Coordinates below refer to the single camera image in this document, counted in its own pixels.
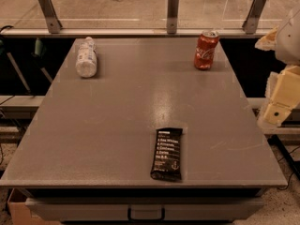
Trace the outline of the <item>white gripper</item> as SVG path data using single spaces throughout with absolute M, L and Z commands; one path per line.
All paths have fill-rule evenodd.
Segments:
M 278 128 L 300 104 L 300 6 L 292 8 L 279 27 L 255 43 L 255 48 L 275 50 L 276 59 L 289 64 L 279 73 L 270 73 L 258 115 L 259 126 Z

